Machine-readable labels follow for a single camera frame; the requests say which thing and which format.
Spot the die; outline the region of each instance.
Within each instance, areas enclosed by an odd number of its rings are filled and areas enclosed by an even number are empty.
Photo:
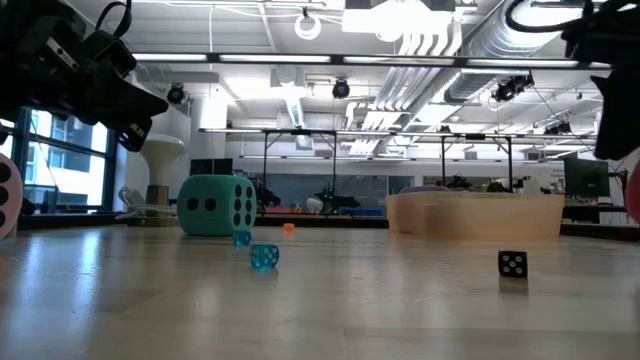
[[[249,253],[251,267],[257,270],[269,270],[276,267],[280,260],[280,249],[271,244],[254,244]]]
[[[250,231],[256,219],[251,181],[231,175],[189,177],[178,193],[178,220],[189,235],[232,236]]]
[[[499,251],[498,271],[500,275],[515,278],[527,278],[527,253],[525,251]]]
[[[249,231],[234,231],[233,243],[236,246],[247,246],[251,243],[251,232]]]
[[[18,221],[22,188],[22,177],[16,164],[0,154],[0,239],[4,239]]]

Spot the fluorescent light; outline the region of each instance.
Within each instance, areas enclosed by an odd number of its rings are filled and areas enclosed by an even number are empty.
[[[226,133],[226,134],[233,134],[233,133],[239,133],[239,134],[251,134],[251,133],[261,133],[262,130],[259,129],[207,129],[207,128],[200,128],[199,129],[200,132],[214,132],[214,133]]]
[[[336,131],[338,135],[371,135],[371,136],[388,136],[388,131]]]
[[[153,53],[136,53],[133,54],[133,57],[137,61],[197,61],[197,62],[206,62],[207,55],[205,54],[153,54]]]
[[[286,159],[295,159],[295,160],[330,160],[330,158],[325,158],[322,156],[283,156],[282,158]]]
[[[345,64],[376,64],[395,66],[451,66],[454,59],[418,56],[345,56]]]
[[[491,68],[522,68],[522,69],[571,69],[571,68],[582,68],[586,69],[600,69],[600,70],[608,70],[611,67],[607,64],[601,63],[591,63],[591,64],[580,64],[574,60],[564,60],[564,59],[469,59],[466,63],[466,66],[469,67],[491,67]]]
[[[322,63],[331,62],[327,55],[254,55],[227,54],[220,55],[220,61],[229,63]]]
[[[462,74],[478,74],[478,75],[529,75],[529,70],[520,70],[520,69],[461,69],[460,72]]]
[[[298,8],[306,6],[314,9],[324,9],[326,4],[324,2],[316,1],[225,1],[225,0],[133,0],[134,3],[147,3],[147,4],[165,4],[168,6],[212,6],[212,5],[226,5],[234,7],[247,7],[263,5],[265,7],[288,7]]]
[[[240,159],[264,159],[264,155],[240,155]],[[267,159],[281,159],[280,156],[268,155]]]

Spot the orange ball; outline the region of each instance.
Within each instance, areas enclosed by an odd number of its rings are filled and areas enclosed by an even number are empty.
[[[296,231],[296,226],[291,223],[284,224],[282,228],[284,229],[285,234],[291,234]]]

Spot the black die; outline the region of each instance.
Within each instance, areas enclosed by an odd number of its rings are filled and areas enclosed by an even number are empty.
[[[498,271],[502,276],[526,279],[529,274],[527,253],[525,251],[499,251]]]

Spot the computer screen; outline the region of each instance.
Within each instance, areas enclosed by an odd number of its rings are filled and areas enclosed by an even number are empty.
[[[566,194],[582,197],[607,197],[609,166],[604,161],[564,159]]]

